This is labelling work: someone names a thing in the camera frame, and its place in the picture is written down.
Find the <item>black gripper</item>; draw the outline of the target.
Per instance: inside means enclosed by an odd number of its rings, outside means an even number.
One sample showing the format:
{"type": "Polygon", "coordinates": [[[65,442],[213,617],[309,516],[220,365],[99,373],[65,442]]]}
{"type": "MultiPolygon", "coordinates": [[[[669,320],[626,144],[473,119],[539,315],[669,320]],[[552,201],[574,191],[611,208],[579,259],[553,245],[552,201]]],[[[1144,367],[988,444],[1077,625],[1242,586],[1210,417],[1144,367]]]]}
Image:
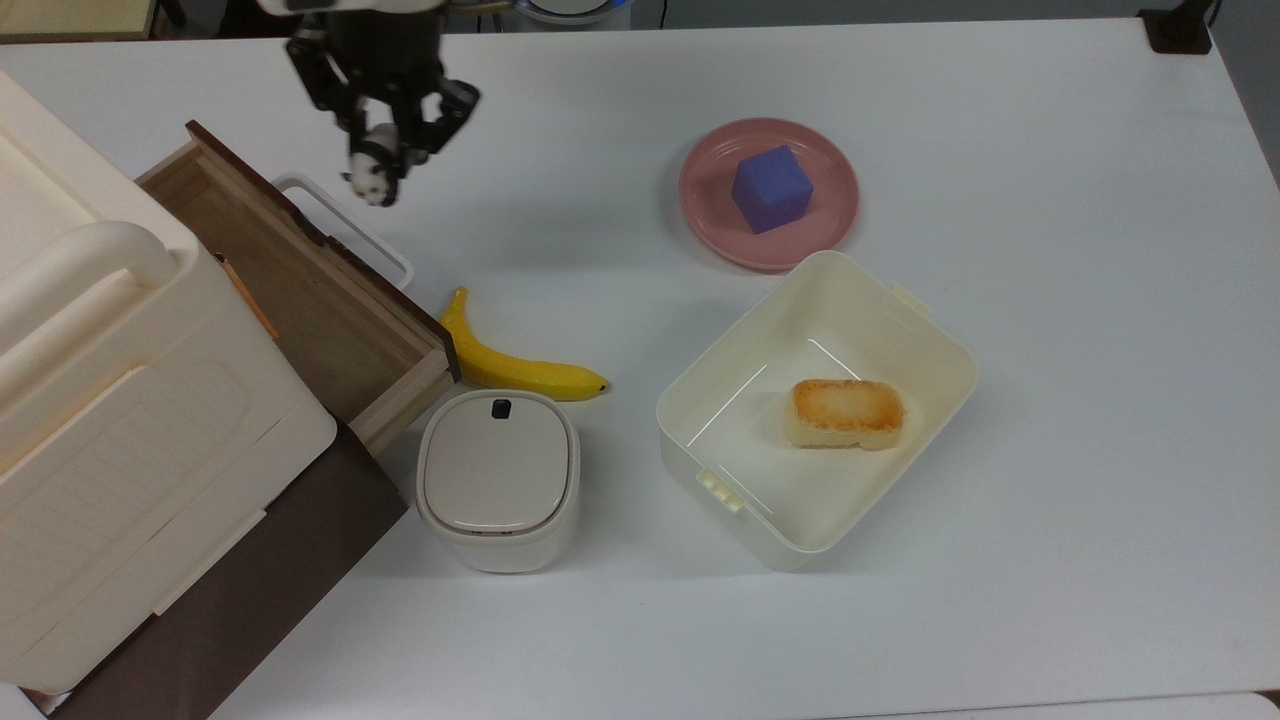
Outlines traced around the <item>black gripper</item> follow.
{"type": "Polygon", "coordinates": [[[444,12],[333,12],[324,24],[301,24],[285,42],[314,106],[329,111],[351,138],[367,132],[366,96],[398,101],[399,159],[419,167],[466,126],[481,97],[466,82],[443,78],[444,12]]]}

